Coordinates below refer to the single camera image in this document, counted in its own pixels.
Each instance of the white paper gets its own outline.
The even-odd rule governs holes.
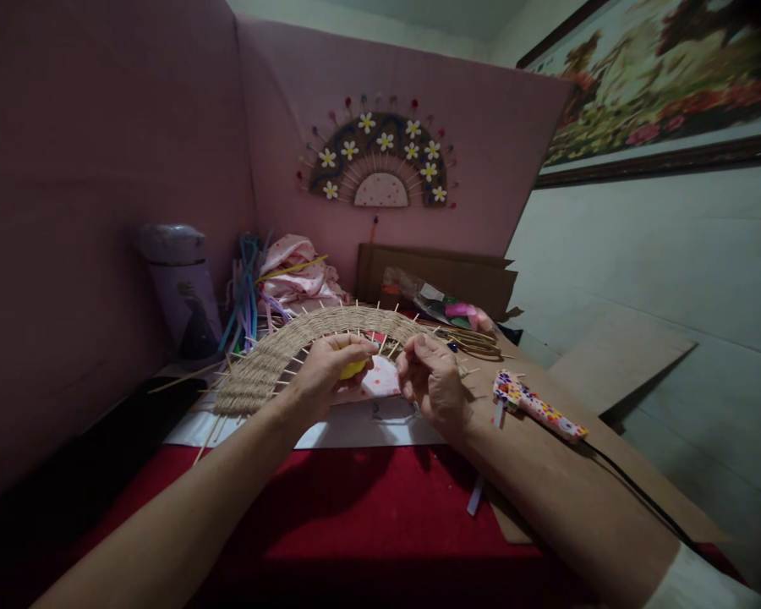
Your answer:
[[[428,283],[424,283],[420,289],[420,296],[429,300],[440,300],[440,302],[446,297],[440,290]]]
[[[211,409],[213,398],[208,397],[196,409]],[[201,447],[209,438],[217,416],[211,412],[189,413],[169,434],[165,444],[183,444]],[[208,447],[218,446],[231,436],[243,418],[221,417],[211,433]],[[414,446],[418,444],[445,444],[446,441],[431,425],[400,396],[371,399],[359,403],[332,406],[325,419],[313,425],[296,444],[306,448],[360,448],[376,446]]]

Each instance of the wicker weaving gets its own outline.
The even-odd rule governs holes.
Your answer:
[[[380,356],[391,359],[400,345],[423,328],[389,310],[348,306],[311,311],[263,338],[246,357],[232,363],[230,375],[217,390],[215,412],[224,415],[256,412],[278,387],[291,380],[293,370],[304,358],[304,347],[326,334],[347,331],[385,334],[387,340]]]

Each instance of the pink partition board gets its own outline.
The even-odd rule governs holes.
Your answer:
[[[164,361],[131,231],[253,221],[223,0],[0,2],[0,488]]]
[[[461,186],[449,189],[457,209],[380,210],[376,243],[505,254],[572,84],[240,16],[238,31],[261,234],[310,237],[353,289],[377,210],[314,197],[294,175],[309,171],[305,142],[322,144],[313,125],[329,137],[330,110],[343,115],[346,96],[359,110],[362,93],[375,108],[381,91],[382,109],[392,93],[402,113],[416,97],[418,117],[445,127],[458,159],[448,181]]]

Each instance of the painting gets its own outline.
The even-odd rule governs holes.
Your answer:
[[[618,176],[621,164],[643,173],[637,159],[652,155],[675,167],[676,153],[694,147],[708,156],[711,145],[726,153],[734,141],[756,149],[760,0],[599,0],[591,8],[519,62],[578,85],[550,144],[545,182],[603,163]],[[682,159],[693,164],[693,154]]]

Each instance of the red cloth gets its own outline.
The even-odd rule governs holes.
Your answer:
[[[79,547],[41,552],[25,573],[22,593],[19,575],[4,574],[0,606],[27,605],[175,481],[196,455],[196,448],[163,447]],[[200,591],[200,605],[316,598],[398,606],[594,602],[551,552],[507,544],[486,502],[476,518],[468,515],[475,478],[468,462],[447,446],[294,452],[229,540]],[[720,570],[737,577],[718,550],[704,550]],[[8,602],[11,595],[15,602]]]

